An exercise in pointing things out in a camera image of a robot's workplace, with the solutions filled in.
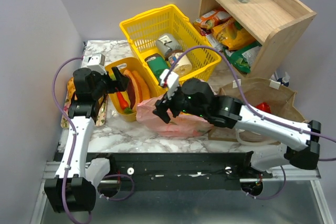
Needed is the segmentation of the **pink plastic grocery bag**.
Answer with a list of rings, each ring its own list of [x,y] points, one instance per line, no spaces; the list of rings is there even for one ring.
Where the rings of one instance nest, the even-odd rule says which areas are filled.
[[[167,137],[198,137],[214,127],[205,119],[186,113],[180,113],[174,118],[171,111],[167,112],[171,120],[166,124],[152,113],[155,109],[155,102],[161,98],[163,95],[144,100],[137,105],[136,120],[151,131]]]

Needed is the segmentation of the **yellow snack bag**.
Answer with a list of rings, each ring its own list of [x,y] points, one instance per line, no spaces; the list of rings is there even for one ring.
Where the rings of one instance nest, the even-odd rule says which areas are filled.
[[[234,18],[212,29],[214,37],[228,50],[240,50],[256,39]]]

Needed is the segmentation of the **orange snack packet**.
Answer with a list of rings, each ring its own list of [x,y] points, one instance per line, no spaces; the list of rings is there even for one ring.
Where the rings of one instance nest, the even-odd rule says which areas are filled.
[[[223,8],[214,9],[196,19],[193,24],[197,27],[210,30],[213,27],[228,21],[232,16]]]

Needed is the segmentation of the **large yellow shopping basket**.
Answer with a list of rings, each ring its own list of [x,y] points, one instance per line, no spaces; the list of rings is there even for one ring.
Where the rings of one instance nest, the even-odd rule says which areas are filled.
[[[120,23],[133,55],[148,71],[154,89],[164,93],[159,86],[162,70],[177,64],[174,72],[179,74],[180,83],[196,77],[207,81],[221,57],[215,52],[195,46],[209,46],[207,39],[190,23],[179,8],[169,4],[140,13]]]

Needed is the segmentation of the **silver snack packet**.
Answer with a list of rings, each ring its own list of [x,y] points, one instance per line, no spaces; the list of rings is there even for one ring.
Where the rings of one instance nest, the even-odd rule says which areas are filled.
[[[200,29],[200,34],[206,37],[210,45],[218,51],[223,51],[223,45],[214,37],[211,30]]]

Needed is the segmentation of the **brown burlap tote bag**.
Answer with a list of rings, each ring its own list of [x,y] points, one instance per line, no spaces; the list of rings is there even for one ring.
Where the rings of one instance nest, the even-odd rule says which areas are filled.
[[[239,80],[240,87],[247,101],[254,107],[266,102],[271,108],[271,114],[281,118],[307,122],[303,115],[294,107],[296,92],[279,82],[263,78]],[[278,145],[269,137],[251,131],[242,131],[228,128],[213,128],[208,134],[209,140],[238,142],[245,146]]]

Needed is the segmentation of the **wooden shelf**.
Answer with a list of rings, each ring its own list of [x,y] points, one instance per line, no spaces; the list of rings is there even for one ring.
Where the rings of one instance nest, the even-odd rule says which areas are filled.
[[[317,14],[300,0],[200,0],[199,14],[219,6],[262,45],[246,78],[270,78]]]

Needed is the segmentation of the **red snack bag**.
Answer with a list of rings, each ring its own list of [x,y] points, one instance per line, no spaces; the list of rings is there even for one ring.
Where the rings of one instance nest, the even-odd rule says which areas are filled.
[[[271,108],[270,108],[269,104],[266,103],[266,102],[258,104],[256,106],[256,108],[259,109],[259,110],[261,110],[261,111],[263,111],[263,112],[271,114]]]

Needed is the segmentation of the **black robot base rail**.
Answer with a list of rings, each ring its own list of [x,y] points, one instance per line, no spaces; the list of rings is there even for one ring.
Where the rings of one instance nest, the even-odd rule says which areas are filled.
[[[126,174],[123,189],[136,191],[240,190],[242,183],[272,179],[250,166],[252,153],[88,153],[86,161],[107,158],[111,174]]]

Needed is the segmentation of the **small yellow plastic bin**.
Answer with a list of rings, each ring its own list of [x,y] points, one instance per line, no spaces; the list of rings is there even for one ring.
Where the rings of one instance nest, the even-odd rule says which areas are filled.
[[[113,67],[118,68],[123,75],[129,78],[129,83],[125,91],[110,94],[109,97],[123,120],[133,122],[137,119],[138,104],[159,96],[159,92],[149,72],[137,58],[128,57],[106,65],[105,70],[110,77],[115,79]]]

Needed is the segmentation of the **braided toy bread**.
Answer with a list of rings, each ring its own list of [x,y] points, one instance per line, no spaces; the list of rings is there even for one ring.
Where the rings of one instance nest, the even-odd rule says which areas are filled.
[[[136,81],[138,82],[139,89],[142,93],[142,101],[150,99],[151,98],[150,90],[145,80],[137,71],[132,71],[132,74],[135,77]]]

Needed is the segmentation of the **green toilet paper roll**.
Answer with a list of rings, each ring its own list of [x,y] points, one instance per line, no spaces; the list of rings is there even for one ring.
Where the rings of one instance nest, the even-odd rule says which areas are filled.
[[[164,58],[156,53],[145,58],[145,62],[148,64],[150,70],[153,72],[157,80],[165,69],[169,69]]]

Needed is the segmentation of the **green snack bag lower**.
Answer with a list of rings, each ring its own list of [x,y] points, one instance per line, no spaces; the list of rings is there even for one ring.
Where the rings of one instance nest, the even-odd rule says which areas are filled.
[[[242,73],[250,73],[251,67],[259,54],[262,45],[255,41],[239,50],[229,50],[227,47],[223,47],[223,53],[227,60],[238,71]]]

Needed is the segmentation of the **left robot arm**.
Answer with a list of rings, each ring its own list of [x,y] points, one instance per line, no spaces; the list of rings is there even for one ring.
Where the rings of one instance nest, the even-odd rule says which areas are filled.
[[[68,109],[69,134],[59,168],[45,182],[45,193],[54,212],[92,211],[98,185],[110,171],[110,161],[96,158],[86,166],[88,145],[107,94],[125,91],[129,79],[117,67],[73,72],[75,91]]]

